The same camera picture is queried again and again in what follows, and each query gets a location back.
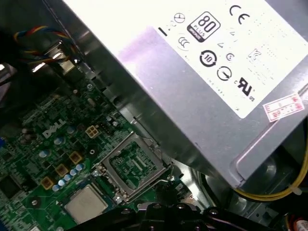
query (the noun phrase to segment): white chip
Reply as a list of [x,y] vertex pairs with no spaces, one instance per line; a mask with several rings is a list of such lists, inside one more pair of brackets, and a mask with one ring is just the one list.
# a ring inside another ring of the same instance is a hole
[[98,195],[91,185],[87,185],[71,198],[65,209],[76,221],[81,224],[102,214],[108,204]]

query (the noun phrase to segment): printed label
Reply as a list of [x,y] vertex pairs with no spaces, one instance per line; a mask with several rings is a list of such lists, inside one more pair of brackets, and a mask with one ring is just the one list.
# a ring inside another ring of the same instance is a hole
[[48,139],[53,133],[55,133],[59,128],[61,128],[64,124],[66,124],[66,121],[63,121],[61,119],[59,119],[58,122],[55,122],[53,125],[50,126],[48,130],[42,133],[42,135],[46,139]]
[[279,120],[305,109],[302,99],[297,93],[263,105],[270,122]]
[[240,118],[308,54],[265,0],[170,0],[153,25]]
[[297,231],[308,231],[308,221],[300,220],[296,223]]

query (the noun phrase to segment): black cable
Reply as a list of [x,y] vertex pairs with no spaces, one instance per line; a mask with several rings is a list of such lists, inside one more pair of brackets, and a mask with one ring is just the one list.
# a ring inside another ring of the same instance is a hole
[[219,201],[219,199],[217,198],[217,196],[215,195],[215,193],[213,192],[211,187],[207,184],[205,175],[201,174],[201,173],[199,175],[200,175],[200,180],[201,180],[201,183],[202,183],[203,187],[205,188],[205,190],[208,193],[208,195],[212,198],[212,200],[215,203],[216,207],[223,208],[221,202]]

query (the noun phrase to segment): colorful wires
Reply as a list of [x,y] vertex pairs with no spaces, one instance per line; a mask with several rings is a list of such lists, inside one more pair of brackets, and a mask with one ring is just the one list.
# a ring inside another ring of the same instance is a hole
[[[70,40],[69,36],[67,36],[65,33],[58,31],[58,30],[55,30],[55,29],[53,29],[49,26],[36,26],[36,27],[34,27],[30,30],[19,31],[19,32],[14,34],[13,38],[14,38],[16,43],[19,43],[19,39],[22,38],[22,37],[27,37],[27,36],[33,35],[35,33],[46,33],[46,32],[53,33],[56,36],[58,36],[61,40],[63,40],[64,42],[67,42],[69,44],[70,51],[73,54],[76,53],[75,47],[74,47],[72,41]],[[70,56],[67,56],[64,59],[53,59],[53,58],[50,58],[50,57],[42,54],[39,51],[29,50],[29,49],[25,49],[25,50],[23,50],[23,52],[25,54],[33,55],[33,56],[37,57],[36,59],[22,59],[21,60],[21,61],[26,62],[28,64],[37,64],[37,63],[41,63],[41,62],[44,62],[44,63],[60,62],[61,63],[61,62],[65,62],[65,61],[70,59]]]

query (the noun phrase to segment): capacitor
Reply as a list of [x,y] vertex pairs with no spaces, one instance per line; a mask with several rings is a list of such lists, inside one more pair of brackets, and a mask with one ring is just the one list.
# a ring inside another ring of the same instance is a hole
[[27,141],[26,139],[20,140],[20,144],[25,145],[25,144],[30,144],[31,141]]
[[60,186],[57,185],[57,184],[53,185],[53,187],[52,187],[52,190],[53,190],[54,192],[59,191],[59,189],[60,189]]
[[69,174],[73,177],[75,175],[77,175],[77,171],[75,169],[72,169]]
[[76,129],[75,129],[74,126],[69,126],[69,127],[66,129],[66,131],[67,131],[68,134],[73,134],[73,133],[76,131]]
[[63,137],[57,137],[56,139],[54,139],[53,143],[55,145],[60,145],[61,143],[64,143],[65,139]]
[[38,137],[38,136],[37,136],[36,134],[26,134],[26,135],[25,135],[25,139],[26,139],[27,141],[36,140],[37,137]]
[[65,180],[59,180],[58,181],[58,185],[61,186],[61,187],[64,186],[65,185]]
[[78,172],[80,172],[81,170],[83,170],[83,164],[79,164],[79,165],[76,165],[76,170],[78,171]]
[[73,94],[76,96],[81,96],[80,92],[77,89],[73,90]]
[[71,178],[72,178],[72,176],[69,175],[69,174],[66,174],[66,175],[64,176],[64,180],[65,180],[65,181],[70,181]]
[[34,130],[31,129],[31,128],[23,128],[23,129],[21,130],[21,132],[22,132],[23,134],[32,134],[32,133],[34,133]]
[[39,152],[39,157],[41,157],[41,158],[45,158],[45,157],[47,157],[48,155],[50,154],[50,150],[42,150],[42,151],[40,151]]
[[89,104],[90,104],[92,107],[95,107],[95,106],[96,106],[96,102],[95,102],[93,99],[88,98],[88,102],[89,102]]

